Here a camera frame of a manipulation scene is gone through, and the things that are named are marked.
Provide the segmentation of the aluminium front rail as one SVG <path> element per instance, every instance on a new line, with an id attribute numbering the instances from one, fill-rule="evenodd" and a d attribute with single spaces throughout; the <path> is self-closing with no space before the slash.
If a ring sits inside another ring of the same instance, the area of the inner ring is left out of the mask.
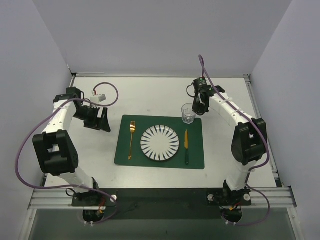
<path id="1" fill-rule="evenodd" d="M 265 195 L 271 208 L 287 209 L 297 207 L 293 191 L 290 187 L 258 187 L 256 191 L 250 193 L 250 206 L 244 206 L 244 209 L 263 209 L 267 208 Z M 34 190 L 30 203 L 30 209 L 71 209 L 72 198 L 67 196 L 65 190 L 49 189 Z"/>

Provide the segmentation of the gold knife green handle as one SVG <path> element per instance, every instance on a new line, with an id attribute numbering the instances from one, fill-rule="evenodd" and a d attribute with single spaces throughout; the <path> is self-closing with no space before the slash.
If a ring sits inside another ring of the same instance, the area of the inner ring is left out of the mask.
<path id="1" fill-rule="evenodd" d="M 189 140 L 188 140 L 188 130 L 184 133 L 184 148 L 185 148 L 185 164 L 189 164 Z"/>

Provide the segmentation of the gold fork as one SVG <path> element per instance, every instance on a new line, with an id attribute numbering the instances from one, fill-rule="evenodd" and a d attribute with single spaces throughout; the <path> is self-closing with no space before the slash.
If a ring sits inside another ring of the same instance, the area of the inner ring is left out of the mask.
<path id="1" fill-rule="evenodd" d="M 132 120 L 130 122 L 130 144 L 129 144 L 129 154 L 128 154 L 128 160 L 131 160 L 132 158 L 132 145 L 133 145 L 133 135 L 136 131 L 136 122 Z"/>

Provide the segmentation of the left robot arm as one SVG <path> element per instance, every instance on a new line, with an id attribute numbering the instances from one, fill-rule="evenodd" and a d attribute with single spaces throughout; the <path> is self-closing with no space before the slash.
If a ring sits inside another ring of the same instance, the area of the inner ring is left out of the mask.
<path id="1" fill-rule="evenodd" d="M 79 155 L 68 133 L 74 118 L 83 121 L 88 129 L 111 132 L 108 108 L 100 104 L 107 98 L 104 94 L 92 93 L 89 105 L 84 105 L 83 93 L 76 87 L 69 87 L 65 94 L 53 100 L 52 116 L 40 134 L 32 138 L 32 143 L 40 169 L 45 174 L 59 177 L 73 185 L 77 194 L 91 206 L 100 203 L 102 193 L 93 177 L 88 176 L 79 166 Z"/>

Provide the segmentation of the clear drinking glass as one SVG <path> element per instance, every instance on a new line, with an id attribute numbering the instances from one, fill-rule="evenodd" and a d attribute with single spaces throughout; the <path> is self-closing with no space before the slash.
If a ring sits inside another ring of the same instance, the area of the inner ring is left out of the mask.
<path id="1" fill-rule="evenodd" d="M 196 118 L 196 113 L 193 111 L 193 104 L 186 103 L 181 107 L 181 118 L 185 124 L 192 124 Z"/>

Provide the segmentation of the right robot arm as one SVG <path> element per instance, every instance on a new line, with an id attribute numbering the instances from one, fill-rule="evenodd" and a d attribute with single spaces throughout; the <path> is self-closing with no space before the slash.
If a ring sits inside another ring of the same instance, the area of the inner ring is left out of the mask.
<path id="1" fill-rule="evenodd" d="M 246 183 L 257 162 L 267 152 L 267 125 L 242 111 L 220 86 L 210 86 L 204 77 L 191 84 L 194 88 L 192 111 L 198 116 L 215 110 L 234 129 L 231 142 L 233 167 L 223 183 L 221 197 L 233 204 L 244 194 Z"/>

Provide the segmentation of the dark green placemat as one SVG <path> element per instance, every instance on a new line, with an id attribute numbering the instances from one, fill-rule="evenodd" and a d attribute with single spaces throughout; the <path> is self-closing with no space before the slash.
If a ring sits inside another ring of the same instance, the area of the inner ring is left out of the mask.
<path id="1" fill-rule="evenodd" d="M 132 157 L 128 160 L 130 149 L 130 123 L 135 121 L 135 133 L 132 142 Z M 145 130 L 152 126 L 172 128 L 179 137 L 177 154 L 167 161 L 153 161 L 147 158 L 141 149 L 140 142 Z M 185 164 L 185 131 L 188 130 L 189 164 Z M 123 115 L 121 119 L 114 163 L 119 166 L 195 169 L 205 168 L 202 121 L 197 118 L 192 124 L 185 124 L 180 117 Z"/>

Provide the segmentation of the white blue striped plate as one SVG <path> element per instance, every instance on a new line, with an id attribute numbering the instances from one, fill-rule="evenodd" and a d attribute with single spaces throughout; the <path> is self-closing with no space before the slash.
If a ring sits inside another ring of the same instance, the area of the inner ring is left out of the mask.
<path id="1" fill-rule="evenodd" d="M 143 132 L 140 147 L 148 159 L 164 162 L 177 154 L 180 139 L 172 128 L 165 125 L 154 125 Z"/>

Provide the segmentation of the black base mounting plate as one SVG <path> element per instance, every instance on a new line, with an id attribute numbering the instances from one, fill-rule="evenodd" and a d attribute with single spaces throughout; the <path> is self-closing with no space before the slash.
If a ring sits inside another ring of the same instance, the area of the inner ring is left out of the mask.
<path id="1" fill-rule="evenodd" d="M 73 192 L 72 206 L 82 207 L 83 219 L 100 220 L 213 220 L 222 212 L 241 217 L 241 207 L 251 206 L 250 190 L 224 188 L 114 188 Z"/>

